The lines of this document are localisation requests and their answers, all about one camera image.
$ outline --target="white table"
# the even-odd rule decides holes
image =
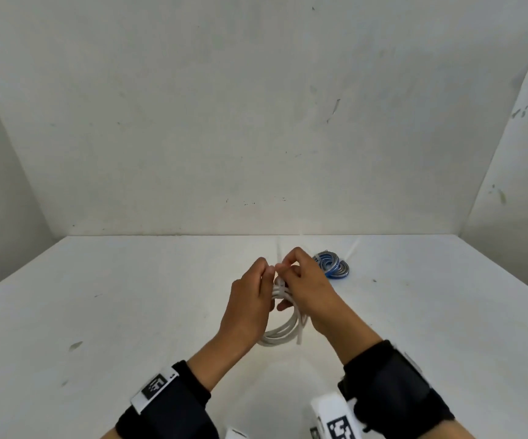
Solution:
[[[343,256],[355,239],[280,243]],[[97,439],[152,373],[216,332],[231,281],[258,256],[275,263],[276,237],[68,237],[4,280],[0,438]],[[349,264],[335,289],[410,354],[474,435],[528,437],[526,285],[455,236],[361,236]],[[208,410],[253,439],[304,437],[307,403],[341,375],[307,325],[301,347],[255,347]]]

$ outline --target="black wrist strap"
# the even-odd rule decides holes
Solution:
[[[367,430],[386,439],[416,439],[455,417],[414,366],[389,341],[382,341],[344,366],[338,384]]]
[[[171,381],[142,411],[129,407],[118,420],[122,439],[211,439],[217,430],[205,404],[210,392],[197,380],[185,361],[172,367],[179,376]]]

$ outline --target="right hand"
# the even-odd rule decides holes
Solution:
[[[294,248],[282,263],[275,266],[276,272],[290,289],[294,301],[301,312],[311,317],[315,329],[327,335],[331,317],[339,314],[347,304],[335,292],[323,270],[302,248]],[[283,300],[278,304],[279,311],[291,307],[292,303]]]

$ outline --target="blue cable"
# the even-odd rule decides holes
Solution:
[[[344,279],[349,274],[349,265],[331,251],[323,251],[313,256],[315,262],[328,279]]]

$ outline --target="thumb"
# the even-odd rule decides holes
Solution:
[[[274,287],[274,266],[268,266],[262,274],[260,281],[260,298],[269,305],[272,301],[272,288]]]
[[[289,288],[297,285],[297,280],[299,280],[299,277],[290,266],[286,266],[283,263],[277,263],[275,268],[278,275],[284,280],[284,282],[286,282]]]

